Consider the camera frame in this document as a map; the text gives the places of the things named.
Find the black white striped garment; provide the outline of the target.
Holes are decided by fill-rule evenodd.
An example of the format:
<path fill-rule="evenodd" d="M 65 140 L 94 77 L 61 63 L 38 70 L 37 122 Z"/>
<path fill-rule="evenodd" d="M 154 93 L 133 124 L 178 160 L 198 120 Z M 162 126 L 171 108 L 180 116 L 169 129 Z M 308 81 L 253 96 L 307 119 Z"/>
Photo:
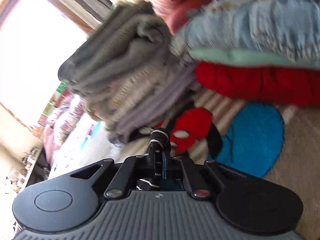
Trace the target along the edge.
<path fill-rule="evenodd" d="M 138 191 L 170 191 L 174 189 L 176 174 L 170 156 L 169 135 L 163 128 L 150 134 L 146 154 L 138 161 Z"/>

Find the lilac folded garment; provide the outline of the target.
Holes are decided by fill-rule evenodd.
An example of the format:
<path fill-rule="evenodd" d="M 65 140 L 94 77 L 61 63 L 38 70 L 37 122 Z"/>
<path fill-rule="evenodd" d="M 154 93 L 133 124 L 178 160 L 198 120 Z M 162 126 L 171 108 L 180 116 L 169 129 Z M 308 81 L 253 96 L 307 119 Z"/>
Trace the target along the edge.
<path fill-rule="evenodd" d="M 132 132 L 154 122 L 178 105 L 193 89 L 195 67 L 196 61 L 186 62 L 165 88 L 148 96 L 137 107 L 126 113 L 109 133 L 109 142 L 115 145 L 127 144 Z"/>

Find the pink floral duvet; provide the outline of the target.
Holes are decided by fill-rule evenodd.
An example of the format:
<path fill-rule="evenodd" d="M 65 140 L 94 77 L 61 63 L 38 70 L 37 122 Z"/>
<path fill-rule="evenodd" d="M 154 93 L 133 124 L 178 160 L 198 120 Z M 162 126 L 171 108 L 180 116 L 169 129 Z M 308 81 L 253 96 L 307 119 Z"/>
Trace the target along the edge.
<path fill-rule="evenodd" d="M 85 111 L 80 96 L 70 94 L 48 116 L 43 131 L 43 146 L 50 165 L 63 153 L 82 149 L 89 138 L 95 136 L 101 126 Z"/>

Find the grey folded garment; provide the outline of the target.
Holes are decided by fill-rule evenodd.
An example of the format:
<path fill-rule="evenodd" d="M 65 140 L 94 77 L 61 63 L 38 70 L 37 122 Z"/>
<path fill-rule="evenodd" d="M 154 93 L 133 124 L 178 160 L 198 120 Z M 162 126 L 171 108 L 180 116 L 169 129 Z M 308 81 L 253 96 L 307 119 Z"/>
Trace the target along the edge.
<path fill-rule="evenodd" d="M 87 97 L 145 66 L 163 66 L 171 34 L 151 3 L 123 4 L 59 68 L 57 76 Z"/>

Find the Mickey Mouse plush blanket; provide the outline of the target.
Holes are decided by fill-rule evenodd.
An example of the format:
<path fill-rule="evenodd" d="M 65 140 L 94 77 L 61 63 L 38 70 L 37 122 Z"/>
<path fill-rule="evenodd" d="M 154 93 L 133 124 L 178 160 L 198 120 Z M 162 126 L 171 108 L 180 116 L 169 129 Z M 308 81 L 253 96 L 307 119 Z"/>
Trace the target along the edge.
<path fill-rule="evenodd" d="M 271 182 L 293 190 L 304 211 L 297 232 L 305 239 L 319 239 L 319 109 L 268 105 L 231 100 L 212 91 L 194 96 L 194 105 L 210 111 L 221 134 L 218 161 L 249 174 L 260 173 Z M 60 150 L 50 173 L 54 178 L 103 158 L 116 162 L 142 153 L 147 140 L 114 146 L 101 126 L 84 142 L 92 119 L 84 114 Z"/>

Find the colourful alphabet foam headboard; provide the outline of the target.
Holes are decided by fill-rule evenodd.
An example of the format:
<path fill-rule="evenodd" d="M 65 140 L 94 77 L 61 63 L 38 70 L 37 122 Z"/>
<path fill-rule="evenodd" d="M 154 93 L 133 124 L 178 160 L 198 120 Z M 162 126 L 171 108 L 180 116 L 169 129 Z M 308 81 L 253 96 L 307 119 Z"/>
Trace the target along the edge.
<path fill-rule="evenodd" d="M 49 102 L 47 103 L 43 113 L 41 114 L 38 124 L 44 126 L 48 116 L 52 113 L 54 109 L 61 105 L 61 102 L 65 97 L 69 95 L 69 89 L 65 82 L 61 82 Z"/>

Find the red folded garment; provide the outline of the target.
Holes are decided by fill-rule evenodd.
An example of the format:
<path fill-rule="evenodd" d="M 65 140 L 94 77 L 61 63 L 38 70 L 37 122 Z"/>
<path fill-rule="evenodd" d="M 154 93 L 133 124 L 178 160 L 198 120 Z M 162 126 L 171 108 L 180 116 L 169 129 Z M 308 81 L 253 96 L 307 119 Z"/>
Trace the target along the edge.
<path fill-rule="evenodd" d="M 197 81 L 231 99 L 319 106 L 319 71 L 281 67 L 237 68 L 200 62 Z"/>

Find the dark cluttered desk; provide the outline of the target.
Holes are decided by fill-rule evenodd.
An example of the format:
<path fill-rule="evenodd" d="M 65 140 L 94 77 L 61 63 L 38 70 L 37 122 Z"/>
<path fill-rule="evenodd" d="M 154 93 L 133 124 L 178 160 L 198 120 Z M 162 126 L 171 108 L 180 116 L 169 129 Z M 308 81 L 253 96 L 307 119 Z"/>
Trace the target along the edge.
<path fill-rule="evenodd" d="M 18 194 L 28 186 L 48 179 L 50 164 L 46 161 L 44 148 L 32 148 L 24 153 L 21 161 L 22 170 L 13 169 L 5 178 L 5 194 Z"/>

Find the light blue denim garment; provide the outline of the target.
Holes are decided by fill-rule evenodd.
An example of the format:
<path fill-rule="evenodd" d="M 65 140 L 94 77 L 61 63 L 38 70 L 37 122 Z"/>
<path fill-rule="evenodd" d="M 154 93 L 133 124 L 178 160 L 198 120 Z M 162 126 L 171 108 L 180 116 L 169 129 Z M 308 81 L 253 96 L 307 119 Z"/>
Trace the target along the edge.
<path fill-rule="evenodd" d="M 174 35 L 171 48 L 275 53 L 319 66 L 319 0 L 218 0 Z"/>

